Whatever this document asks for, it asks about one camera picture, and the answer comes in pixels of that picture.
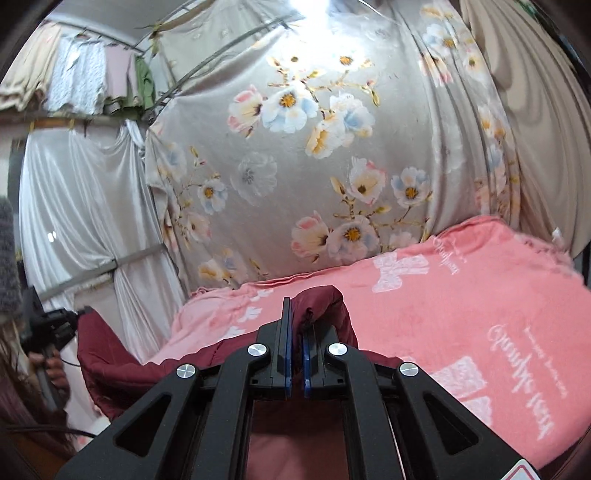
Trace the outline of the person's left hand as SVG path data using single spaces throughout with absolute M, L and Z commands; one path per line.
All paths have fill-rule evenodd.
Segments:
M 28 358 L 34 367 L 41 367 L 45 371 L 50 382 L 56 389 L 64 392 L 70 390 L 70 385 L 58 350 L 54 349 L 48 357 L 43 356 L 40 353 L 31 352 L 28 355 Z

